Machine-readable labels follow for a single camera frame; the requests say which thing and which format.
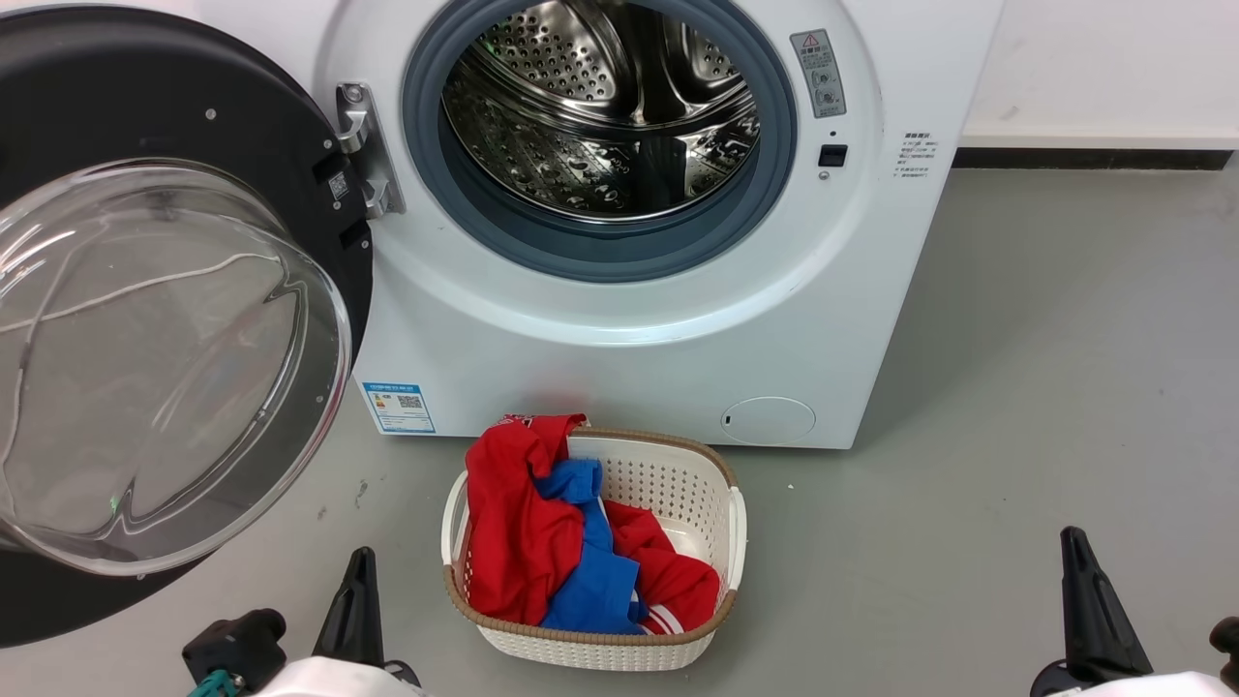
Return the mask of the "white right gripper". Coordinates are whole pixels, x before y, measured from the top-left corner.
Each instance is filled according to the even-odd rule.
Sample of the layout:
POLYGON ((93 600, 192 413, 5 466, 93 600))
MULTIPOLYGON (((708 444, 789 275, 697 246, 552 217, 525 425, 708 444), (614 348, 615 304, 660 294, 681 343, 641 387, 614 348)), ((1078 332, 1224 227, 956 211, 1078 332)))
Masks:
POLYGON ((1217 676, 1152 673, 1132 621, 1080 527, 1059 534, 1066 662, 1049 664, 1030 696, 1234 696, 1217 676))

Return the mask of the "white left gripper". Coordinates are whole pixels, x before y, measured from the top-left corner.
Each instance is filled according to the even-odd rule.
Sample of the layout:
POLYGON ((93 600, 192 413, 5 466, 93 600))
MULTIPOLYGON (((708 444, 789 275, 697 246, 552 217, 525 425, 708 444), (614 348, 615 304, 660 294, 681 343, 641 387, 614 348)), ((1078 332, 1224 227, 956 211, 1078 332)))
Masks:
POLYGON ((254 696, 424 696, 384 665, 375 551, 361 547, 349 556, 313 656, 287 664, 254 696))

